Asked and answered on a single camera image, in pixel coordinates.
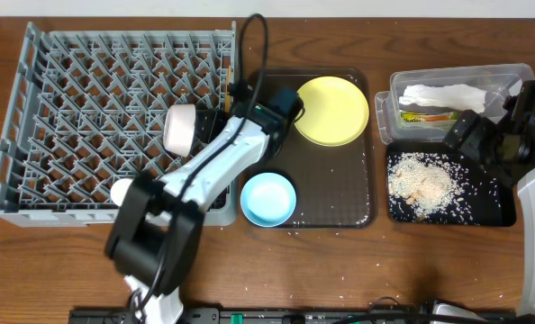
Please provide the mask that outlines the light blue bowl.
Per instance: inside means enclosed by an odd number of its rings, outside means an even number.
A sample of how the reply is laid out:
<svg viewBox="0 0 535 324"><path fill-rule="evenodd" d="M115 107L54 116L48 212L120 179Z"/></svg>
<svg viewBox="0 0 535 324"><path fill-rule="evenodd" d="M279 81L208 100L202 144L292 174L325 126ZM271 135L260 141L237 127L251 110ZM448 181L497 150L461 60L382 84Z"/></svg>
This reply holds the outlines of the light blue bowl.
<svg viewBox="0 0 535 324"><path fill-rule="evenodd" d="M274 228L293 214L297 194L292 183L277 173L254 175L240 193L240 207L248 221L262 228Z"/></svg>

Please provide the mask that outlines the white pink bowl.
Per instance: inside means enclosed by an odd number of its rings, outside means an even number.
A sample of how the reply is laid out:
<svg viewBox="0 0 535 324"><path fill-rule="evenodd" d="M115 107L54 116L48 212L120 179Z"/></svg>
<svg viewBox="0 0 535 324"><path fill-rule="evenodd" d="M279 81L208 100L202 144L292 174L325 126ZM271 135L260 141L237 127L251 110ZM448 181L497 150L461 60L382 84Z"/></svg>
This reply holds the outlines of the white pink bowl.
<svg viewBox="0 0 535 324"><path fill-rule="evenodd" d="M195 105L174 104L166 114L163 145L166 151L187 157L195 135Z"/></svg>

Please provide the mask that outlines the green yellow sauce packet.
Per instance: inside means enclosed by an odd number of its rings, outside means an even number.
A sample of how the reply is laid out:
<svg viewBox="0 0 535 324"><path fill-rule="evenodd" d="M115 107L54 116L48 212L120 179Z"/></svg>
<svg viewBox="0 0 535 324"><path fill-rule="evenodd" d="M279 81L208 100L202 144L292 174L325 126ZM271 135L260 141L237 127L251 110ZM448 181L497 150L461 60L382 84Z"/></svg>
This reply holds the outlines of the green yellow sauce packet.
<svg viewBox="0 0 535 324"><path fill-rule="evenodd" d="M401 112L401 118L404 122L448 122L455 121L458 116L458 112L445 112L439 114Z"/></svg>

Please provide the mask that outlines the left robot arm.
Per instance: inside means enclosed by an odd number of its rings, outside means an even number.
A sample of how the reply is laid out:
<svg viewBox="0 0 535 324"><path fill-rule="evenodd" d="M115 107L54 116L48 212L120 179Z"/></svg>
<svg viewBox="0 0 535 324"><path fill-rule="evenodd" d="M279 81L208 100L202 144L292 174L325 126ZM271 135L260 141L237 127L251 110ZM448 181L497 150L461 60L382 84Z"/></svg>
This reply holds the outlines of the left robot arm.
<svg viewBox="0 0 535 324"><path fill-rule="evenodd" d="M180 168L154 178L144 172L116 181L118 207L104 252L131 288L125 323L175 323L178 288L195 261L205 214L246 168L281 149L303 109L298 93L277 89L266 103L245 81L230 86L235 103L212 141Z"/></svg>

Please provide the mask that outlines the white napkin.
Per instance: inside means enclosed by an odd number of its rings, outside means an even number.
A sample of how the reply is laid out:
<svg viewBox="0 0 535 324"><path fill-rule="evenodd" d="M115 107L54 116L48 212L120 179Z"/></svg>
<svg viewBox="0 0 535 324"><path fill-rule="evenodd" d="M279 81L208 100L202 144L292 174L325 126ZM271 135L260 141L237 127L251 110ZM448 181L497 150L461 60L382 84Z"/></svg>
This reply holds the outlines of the white napkin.
<svg viewBox="0 0 535 324"><path fill-rule="evenodd" d="M486 91L466 85L409 85L399 97L401 105L416 104L423 107L449 108L455 111L472 110L475 113L485 111Z"/></svg>

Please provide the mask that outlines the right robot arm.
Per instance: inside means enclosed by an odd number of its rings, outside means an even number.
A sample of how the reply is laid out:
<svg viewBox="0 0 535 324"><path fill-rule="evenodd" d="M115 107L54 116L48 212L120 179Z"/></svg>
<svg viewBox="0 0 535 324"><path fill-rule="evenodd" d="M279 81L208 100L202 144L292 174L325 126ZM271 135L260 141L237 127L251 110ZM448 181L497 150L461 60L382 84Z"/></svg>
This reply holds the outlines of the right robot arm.
<svg viewBox="0 0 535 324"><path fill-rule="evenodd" d="M504 102L497 123L463 112L443 142L477 162L502 184L515 186L524 223L524 279L519 315L535 315L535 80Z"/></svg>

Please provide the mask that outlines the wooden chopstick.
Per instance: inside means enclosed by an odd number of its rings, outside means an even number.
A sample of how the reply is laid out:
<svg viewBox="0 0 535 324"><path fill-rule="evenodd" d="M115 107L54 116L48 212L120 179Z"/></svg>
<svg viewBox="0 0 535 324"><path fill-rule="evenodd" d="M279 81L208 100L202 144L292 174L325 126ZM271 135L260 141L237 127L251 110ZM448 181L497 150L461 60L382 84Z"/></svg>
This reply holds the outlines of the wooden chopstick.
<svg viewBox="0 0 535 324"><path fill-rule="evenodd" d="M224 100L224 111L226 113L229 113L230 112L230 109L231 109L231 95L229 94L229 86L230 86L230 83L231 83L231 74L232 74L232 66L229 65L227 67L227 72L226 72L226 80L225 80L225 100Z"/></svg>

